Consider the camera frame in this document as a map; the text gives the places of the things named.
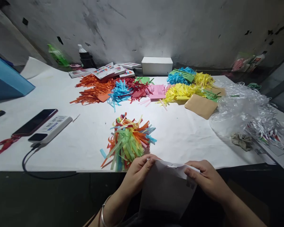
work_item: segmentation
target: green bottle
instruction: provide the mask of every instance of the green bottle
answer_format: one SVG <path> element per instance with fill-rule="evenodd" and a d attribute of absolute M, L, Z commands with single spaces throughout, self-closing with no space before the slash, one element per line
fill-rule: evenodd
<path fill-rule="evenodd" d="M 54 60 L 58 63 L 58 65 L 63 67 L 68 67 L 69 64 L 63 54 L 58 51 L 56 48 L 52 47 L 52 45 L 48 44 L 48 52 L 51 54 L 51 56 L 54 58 Z"/>

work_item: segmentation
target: barcode sticker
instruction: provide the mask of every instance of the barcode sticker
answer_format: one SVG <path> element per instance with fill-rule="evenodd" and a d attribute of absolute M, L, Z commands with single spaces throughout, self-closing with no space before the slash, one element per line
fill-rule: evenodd
<path fill-rule="evenodd" d="M 67 118 L 67 116 L 55 117 L 53 120 L 50 121 L 49 124 L 47 124 L 44 128 L 41 129 L 41 132 L 47 132 L 48 133 L 48 132 L 54 130 L 55 127 L 57 126 L 57 124 L 64 121 L 64 119 L 66 119 L 66 118 Z"/>

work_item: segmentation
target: person's left hand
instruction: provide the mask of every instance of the person's left hand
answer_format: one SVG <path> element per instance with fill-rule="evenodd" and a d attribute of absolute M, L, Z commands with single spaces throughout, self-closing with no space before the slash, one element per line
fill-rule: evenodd
<path fill-rule="evenodd" d="M 155 159 L 160 158 L 153 154 L 146 154 L 134 159 L 118 189 L 120 195 L 131 199 L 142 189 L 143 182 L 154 165 Z"/>

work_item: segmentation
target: paper envelope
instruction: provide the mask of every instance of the paper envelope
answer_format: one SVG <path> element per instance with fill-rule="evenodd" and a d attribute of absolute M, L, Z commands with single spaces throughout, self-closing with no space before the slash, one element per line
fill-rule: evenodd
<path fill-rule="evenodd" d="M 139 216 L 149 211 L 166 212 L 169 218 L 180 220 L 196 190 L 197 183 L 184 170 L 184 165 L 156 160 L 142 189 Z"/>

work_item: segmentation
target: yellow paper tassel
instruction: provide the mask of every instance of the yellow paper tassel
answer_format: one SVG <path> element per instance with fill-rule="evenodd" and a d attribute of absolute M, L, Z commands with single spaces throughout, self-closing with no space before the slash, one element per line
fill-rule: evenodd
<path fill-rule="evenodd" d="M 168 91 L 166 92 L 166 98 L 163 99 L 162 101 L 164 104 L 168 104 L 170 102 L 174 102 L 177 100 L 187 101 L 193 94 L 205 97 L 201 89 L 202 89 L 201 86 L 196 86 L 194 84 L 191 85 L 180 84 L 180 83 L 175 84 L 173 87 L 168 89 Z"/>
<path fill-rule="evenodd" d="M 197 73 L 194 79 L 194 84 L 206 89 L 212 88 L 214 81 L 215 80 L 209 74 Z"/>

